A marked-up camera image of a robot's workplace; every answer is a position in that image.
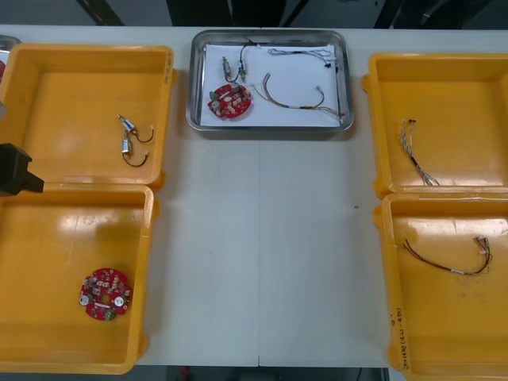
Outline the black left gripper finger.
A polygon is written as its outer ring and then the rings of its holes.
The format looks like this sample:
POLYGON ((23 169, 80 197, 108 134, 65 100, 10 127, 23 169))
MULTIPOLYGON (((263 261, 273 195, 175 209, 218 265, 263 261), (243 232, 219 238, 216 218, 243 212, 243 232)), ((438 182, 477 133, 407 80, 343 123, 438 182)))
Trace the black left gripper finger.
POLYGON ((44 180, 27 171, 21 189, 32 193, 42 193, 44 191, 44 180))
POLYGON ((32 159, 11 143, 1 144, 1 196, 8 197, 27 189, 28 165, 32 159))

